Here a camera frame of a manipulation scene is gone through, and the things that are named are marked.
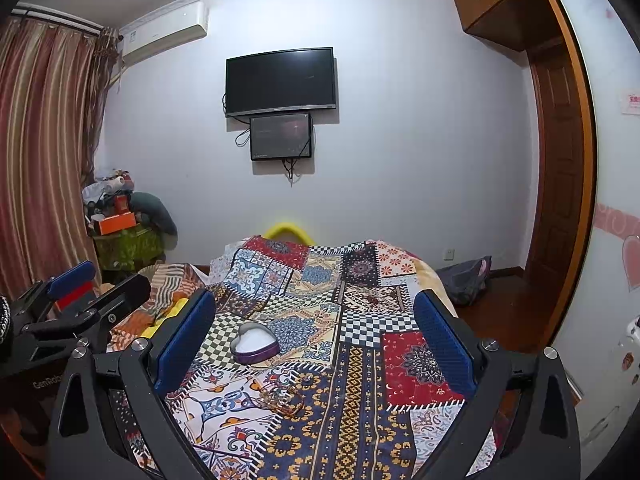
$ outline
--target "bed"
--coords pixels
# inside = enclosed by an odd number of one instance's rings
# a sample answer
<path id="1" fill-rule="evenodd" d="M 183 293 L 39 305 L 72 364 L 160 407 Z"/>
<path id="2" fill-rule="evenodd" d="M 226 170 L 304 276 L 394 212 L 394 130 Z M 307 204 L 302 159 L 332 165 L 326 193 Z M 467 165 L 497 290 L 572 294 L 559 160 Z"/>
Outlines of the bed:
<path id="1" fill-rule="evenodd" d="M 208 276 L 189 264 L 147 267 L 150 299 L 113 331 L 124 349 L 203 286 L 216 317 L 180 388 L 165 403 L 219 480 L 409 479 L 460 411 L 413 316 L 432 289 L 455 316 L 436 273 L 380 240 L 304 246 L 255 236 L 226 247 Z M 280 354 L 237 364 L 229 343 L 247 320 L 266 325 Z M 295 416 L 258 402 L 265 385 L 294 386 Z M 138 465 L 158 472 L 127 399 L 111 393 Z M 469 473 L 491 462 L 493 433 Z"/>

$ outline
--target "pink heart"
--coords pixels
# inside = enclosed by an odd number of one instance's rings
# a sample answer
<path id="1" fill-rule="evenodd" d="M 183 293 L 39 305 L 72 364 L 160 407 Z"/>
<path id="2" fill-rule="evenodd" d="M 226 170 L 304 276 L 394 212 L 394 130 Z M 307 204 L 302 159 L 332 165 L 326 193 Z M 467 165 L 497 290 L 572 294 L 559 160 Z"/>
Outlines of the pink heart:
<path id="1" fill-rule="evenodd" d="M 640 237 L 629 236 L 622 244 L 622 262 L 625 264 L 629 291 L 640 286 Z"/>

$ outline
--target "air conditioner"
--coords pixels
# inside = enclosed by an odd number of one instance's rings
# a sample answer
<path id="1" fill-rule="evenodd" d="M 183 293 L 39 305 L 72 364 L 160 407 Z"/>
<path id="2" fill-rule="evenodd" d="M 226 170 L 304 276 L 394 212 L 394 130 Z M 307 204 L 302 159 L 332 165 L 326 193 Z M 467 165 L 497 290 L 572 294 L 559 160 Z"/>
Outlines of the air conditioner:
<path id="1" fill-rule="evenodd" d="M 208 18 L 204 3 L 197 2 L 140 25 L 124 37 L 124 63 L 131 66 L 174 46 L 204 38 Z"/>

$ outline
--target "metal screw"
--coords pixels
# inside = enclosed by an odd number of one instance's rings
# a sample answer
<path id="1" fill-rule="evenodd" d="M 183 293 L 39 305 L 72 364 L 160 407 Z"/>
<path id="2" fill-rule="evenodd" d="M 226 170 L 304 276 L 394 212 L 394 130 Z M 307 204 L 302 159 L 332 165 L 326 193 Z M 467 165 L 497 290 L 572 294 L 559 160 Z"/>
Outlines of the metal screw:
<path id="1" fill-rule="evenodd" d="M 84 357 L 85 354 L 86 354 L 86 347 L 79 346 L 78 348 L 74 348 L 74 350 L 71 352 L 71 357 L 73 359 L 79 359 L 81 357 Z"/>
<path id="2" fill-rule="evenodd" d="M 133 343 L 131 343 L 131 348 L 133 348 L 134 352 L 142 352 L 148 344 L 149 344 L 149 339 L 145 339 L 144 337 L 139 337 L 138 339 L 133 340 Z"/>
<path id="3" fill-rule="evenodd" d="M 547 346 L 544 349 L 544 353 L 545 353 L 545 357 L 547 359 L 557 359 L 558 358 L 558 350 L 556 350 L 555 348 L 553 348 L 551 346 Z"/>
<path id="4" fill-rule="evenodd" d="M 498 342 L 491 337 L 488 339 L 482 339 L 482 348 L 484 348 L 487 352 L 495 352 L 498 348 L 500 348 L 500 345 L 498 345 Z"/>

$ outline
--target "door panel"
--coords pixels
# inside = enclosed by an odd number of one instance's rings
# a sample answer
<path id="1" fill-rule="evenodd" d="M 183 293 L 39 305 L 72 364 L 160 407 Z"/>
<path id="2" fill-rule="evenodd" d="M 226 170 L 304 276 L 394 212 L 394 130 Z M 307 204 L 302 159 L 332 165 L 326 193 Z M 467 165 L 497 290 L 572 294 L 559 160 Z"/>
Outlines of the door panel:
<path id="1" fill-rule="evenodd" d="M 571 262 L 582 201 L 582 117 L 564 43 L 530 55 L 540 123 L 540 192 L 527 278 L 557 298 Z"/>

